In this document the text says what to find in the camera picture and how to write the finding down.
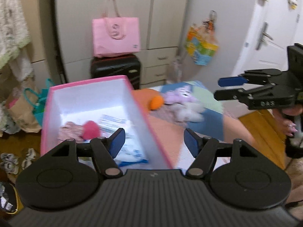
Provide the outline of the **person right hand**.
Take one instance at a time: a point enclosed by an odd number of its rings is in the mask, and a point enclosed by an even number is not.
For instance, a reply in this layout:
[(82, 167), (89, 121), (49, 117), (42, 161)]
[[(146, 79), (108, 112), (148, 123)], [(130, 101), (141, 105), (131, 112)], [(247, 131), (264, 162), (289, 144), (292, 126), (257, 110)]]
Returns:
[(284, 135), (292, 137), (294, 133), (298, 131), (296, 124), (287, 119), (286, 116), (298, 116), (302, 114), (302, 105), (295, 105), (285, 109), (273, 109), (272, 113), (277, 123), (277, 127), (279, 127)]

